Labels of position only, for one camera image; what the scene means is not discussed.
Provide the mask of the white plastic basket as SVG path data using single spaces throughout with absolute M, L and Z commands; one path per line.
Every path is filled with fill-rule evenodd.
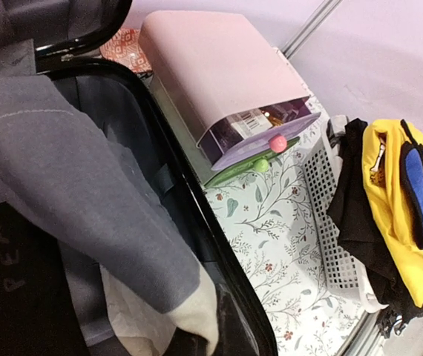
M 387 306 L 378 302 L 363 263 L 338 245 L 339 230 L 327 215 L 341 168 L 332 157 L 326 134 L 329 115 L 307 84 L 302 82 L 301 85 L 309 94 L 307 107 L 312 113 L 320 115 L 313 125 L 318 139 L 305 154 L 301 167 L 315 218 L 327 290 L 359 302 L 368 313 L 379 312 Z

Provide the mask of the yellow cloth item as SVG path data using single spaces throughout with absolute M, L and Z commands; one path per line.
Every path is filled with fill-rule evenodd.
M 361 170 L 373 219 L 414 304 L 423 306 L 423 250 L 414 241 L 413 213 L 400 182 L 401 146 L 408 140 L 400 121 L 377 119 L 363 134 Z M 418 142 L 423 133 L 407 122 Z

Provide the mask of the yellow Pikachu suitcase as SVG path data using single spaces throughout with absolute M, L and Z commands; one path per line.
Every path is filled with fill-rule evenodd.
M 163 112 L 88 56 L 129 1 L 0 1 L 0 355 L 276 355 Z

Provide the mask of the pink purple drawer box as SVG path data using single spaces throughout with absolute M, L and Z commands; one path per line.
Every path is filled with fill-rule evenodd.
M 147 15 L 139 39 L 193 140 L 213 171 L 222 171 L 292 139 L 316 114 L 244 139 L 227 117 L 284 102 L 305 104 L 294 68 L 240 14 L 160 10 Z

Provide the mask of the beige cloth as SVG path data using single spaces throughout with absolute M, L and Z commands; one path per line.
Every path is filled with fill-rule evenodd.
M 204 267 L 199 284 L 174 310 L 161 314 L 150 307 L 124 283 L 100 268 L 108 319 L 130 355 L 164 355 L 176 329 L 206 340 L 206 355 L 217 348 L 220 333 L 215 286 Z

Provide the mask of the white barcode box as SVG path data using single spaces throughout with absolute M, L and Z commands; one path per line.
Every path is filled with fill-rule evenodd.
M 244 139 L 261 134 L 272 128 L 272 123 L 260 109 L 232 114 L 227 117 L 227 121 Z

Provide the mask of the grey fabric pouch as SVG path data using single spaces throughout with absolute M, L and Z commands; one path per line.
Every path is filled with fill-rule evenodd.
M 133 184 L 104 134 L 44 76 L 0 78 L 0 203 L 171 312 L 199 284 L 176 225 Z

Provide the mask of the blue fabric pouch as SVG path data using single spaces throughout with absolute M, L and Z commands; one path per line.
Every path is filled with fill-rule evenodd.
M 408 140 L 401 146 L 400 182 L 413 213 L 414 241 L 423 250 L 423 144 L 414 137 L 409 125 L 400 121 Z

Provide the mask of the black blue graphic shirt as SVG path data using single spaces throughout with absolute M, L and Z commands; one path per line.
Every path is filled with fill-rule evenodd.
M 56 239 L 0 204 L 0 355 L 88 355 Z

